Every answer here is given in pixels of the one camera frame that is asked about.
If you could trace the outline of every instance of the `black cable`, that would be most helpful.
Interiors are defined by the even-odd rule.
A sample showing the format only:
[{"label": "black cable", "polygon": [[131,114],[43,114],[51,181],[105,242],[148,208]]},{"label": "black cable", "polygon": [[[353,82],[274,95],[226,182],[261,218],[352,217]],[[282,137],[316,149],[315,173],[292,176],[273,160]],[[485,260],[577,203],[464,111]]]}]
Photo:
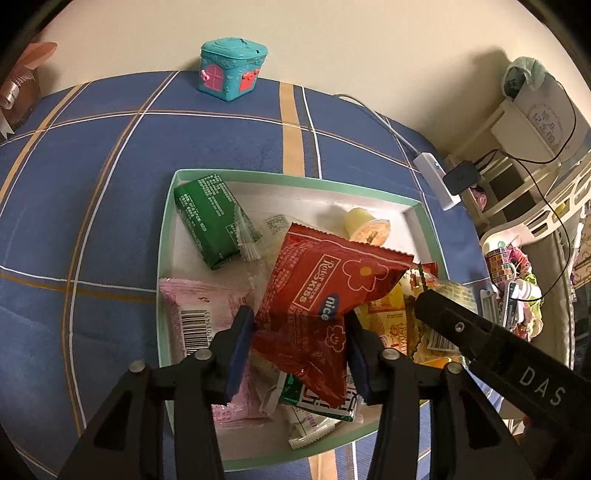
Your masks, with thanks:
[{"label": "black cable", "polygon": [[531,172],[529,171],[529,169],[525,166],[525,164],[523,164],[522,162],[519,161],[519,163],[521,164],[521,166],[523,168],[525,168],[525,171],[528,173],[528,175],[531,177],[531,180],[534,182],[534,186],[535,188],[538,190],[540,196],[542,197],[542,200],[544,201],[544,203],[546,203],[546,205],[548,205],[548,207],[550,207],[550,210],[552,211],[552,213],[554,215],[556,215],[556,218],[558,219],[558,221],[560,222],[560,226],[563,228],[564,230],[564,235],[566,236],[566,242],[569,246],[569,256],[566,259],[566,262],[564,263],[564,268],[562,269],[562,271],[560,272],[560,275],[558,276],[558,278],[556,279],[556,281],[554,283],[552,283],[551,287],[542,295],[540,295],[540,298],[537,299],[528,299],[528,300],[522,300],[522,299],[516,299],[517,301],[527,301],[527,302],[531,302],[531,301],[538,301],[538,300],[542,300],[548,293],[550,293],[550,291],[554,288],[554,286],[560,281],[560,279],[562,278],[562,275],[564,275],[564,272],[566,271],[567,267],[569,266],[569,262],[570,262],[570,257],[572,256],[572,248],[570,246],[570,238],[569,238],[569,233],[566,230],[566,227],[564,226],[564,223],[562,222],[562,219],[560,218],[560,215],[558,215],[558,213],[556,213],[556,210],[554,210],[552,208],[552,205],[550,205],[550,203],[548,202],[548,200],[546,200],[544,194],[542,193],[542,191],[540,190],[540,187],[538,186],[537,182],[535,181],[534,176],[531,174]]},{"label": "black cable", "polygon": [[555,161],[556,159],[558,159],[558,157],[560,156],[560,154],[564,151],[564,149],[566,148],[566,146],[569,144],[571,138],[573,138],[574,131],[577,129],[577,111],[575,110],[573,101],[570,99],[569,94],[566,93],[566,89],[564,88],[564,86],[562,85],[562,83],[560,83],[558,80],[556,80],[556,78],[554,78],[554,80],[556,81],[556,83],[558,83],[558,85],[560,85],[560,87],[564,91],[564,94],[566,95],[566,98],[569,100],[570,107],[571,107],[571,109],[573,111],[573,116],[574,116],[573,129],[571,130],[570,135],[568,136],[568,138],[566,139],[566,141],[563,143],[562,147],[560,147],[560,150],[558,150],[558,153],[554,157],[552,157],[551,159],[549,159],[549,160],[534,161],[534,160],[528,160],[527,158],[514,157],[513,155],[508,154],[506,151],[504,151],[504,150],[502,150],[500,148],[495,148],[494,150],[491,150],[486,155],[483,155],[478,160],[476,160],[475,161],[475,165],[476,166],[478,166],[478,164],[482,160],[484,160],[486,157],[488,157],[488,155],[490,155],[491,153],[495,153],[496,154],[497,152],[500,152],[501,154],[503,154],[507,158],[511,158],[512,160],[515,160],[515,161],[518,161],[518,162],[533,163],[534,165],[547,165],[548,163],[552,163],[553,161]]},{"label": "black cable", "polygon": [[490,151],[490,152],[488,152],[488,153],[487,153],[487,154],[486,154],[484,157],[482,157],[482,158],[480,158],[480,159],[476,160],[476,166],[478,166],[478,164],[479,164],[479,163],[480,163],[482,160],[484,160],[484,159],[485,159],[485,158],[486,158],[488,155],[490,155],[491,153],[492,153],[491,157],[490,157],[490,158],[489,158],[489,159],[488,159],[488,160],[487,160],[487,161],[484,163],[484,165],[483,165],[482,167],[479,167],[479,168],[477,168],[478,172],[481,172],[481,171],[483,171],[485,168],[487,168],[487,166],[489,165],[489,163],[490,163],[490,162],[492,162],[492,161],[493,161],[493,159],[495,158],[496,151],[495,151],[495,150],[491,150],[491,151]]}]

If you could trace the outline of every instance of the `white label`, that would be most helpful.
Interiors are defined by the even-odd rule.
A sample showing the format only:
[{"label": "white label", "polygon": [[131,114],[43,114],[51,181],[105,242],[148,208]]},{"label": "white label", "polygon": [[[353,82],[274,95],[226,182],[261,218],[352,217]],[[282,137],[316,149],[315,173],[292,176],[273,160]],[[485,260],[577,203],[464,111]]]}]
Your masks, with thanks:
[{"label": "white label", "polygon": [[282,213],[271,215],[270,217],[265,218],[264,222],[273,237],[279,235],[290,227],[287,218],[285,218],[285,215]]},{"label": "white label", "polygon": [[209,347],[215,335],[209,312],[206,309],[187,307],[181,310],[181,326],[187,356],[192,355],[200,348]]},{"label": "white label", "polygon": [[443,335],[439,335],[435,330],[429,334],[429,344],[427,348],[431,350],[444,350],[446,352],[458,352],[457,346],[451,343]]}]

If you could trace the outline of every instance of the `red snack package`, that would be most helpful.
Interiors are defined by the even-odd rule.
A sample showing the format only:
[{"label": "red snack package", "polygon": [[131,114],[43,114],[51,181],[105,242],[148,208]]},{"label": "red snack package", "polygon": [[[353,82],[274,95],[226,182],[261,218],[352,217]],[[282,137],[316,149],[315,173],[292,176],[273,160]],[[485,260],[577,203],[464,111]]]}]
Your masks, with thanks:
[{"label": "red snack package", "polygon": [[337,408],[346,393],[343,315],[387,295],[412,261],[292,224],[256,314],[253,347]]},{"label": "red snack package", "polygon": [[[421,267],[423,268],[423,273],[426,275],[431,275],[435,278],[439,277],[439,265],[436,262],[421,263]],[[418,263],[413,263],[410,269],[418,271]]]}]

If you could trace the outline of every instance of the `pink toy door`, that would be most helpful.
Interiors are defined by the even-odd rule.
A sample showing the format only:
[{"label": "pink toy door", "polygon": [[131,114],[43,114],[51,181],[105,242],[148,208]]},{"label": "pink toy door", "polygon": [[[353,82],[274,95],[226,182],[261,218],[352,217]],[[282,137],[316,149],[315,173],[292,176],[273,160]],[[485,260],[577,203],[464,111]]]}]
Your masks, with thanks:
[{"label": "pink toy door", "polygon": [[242,80],[240,81],[238,91],[243,92],[244,90],[248,90],[250,87],[252,87],[252,84],[254,83],[259,72],[259,69],[255,69],[254,72],[246,72],[242,74]]},{"label": "pink toy door", "polygon": [[223,84],[223,70],[217,65],[207,65],[205,70],[202,70],[202,79],[206,88],[220,92]]}]

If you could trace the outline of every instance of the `plaid pattern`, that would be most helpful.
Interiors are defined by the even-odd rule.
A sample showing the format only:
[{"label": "plaid pattern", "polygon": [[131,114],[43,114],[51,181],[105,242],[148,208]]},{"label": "plaid pattern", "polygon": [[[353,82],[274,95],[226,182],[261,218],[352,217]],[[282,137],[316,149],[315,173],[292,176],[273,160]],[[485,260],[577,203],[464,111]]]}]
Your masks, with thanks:
[{"label": "plaid pattern", "polygon": [[[129,363],[157,364],[158,235],[179,168],[280,173],[289,156],[307,176],[420,200],[449,277],[488,284],[463,206],[444,213],[412,154],[363,109],[264,79],[226,103],[198,92],[196,75],[130,74],[55,93],[0,145],[0,421],[39,478],[55,477]],[[421,135],[391,123],[439,157]],[[301,141],[285,142],[288,129]],[[292,155],[293,145],[303,152]],[[426,411],[419,478],[428,471]],[[372,435],[335,451],[340,480],[365,478],[374,443]],[[165,445],[170,477],[170,435]],[[302,460],[228,478],[310,475]]]}]

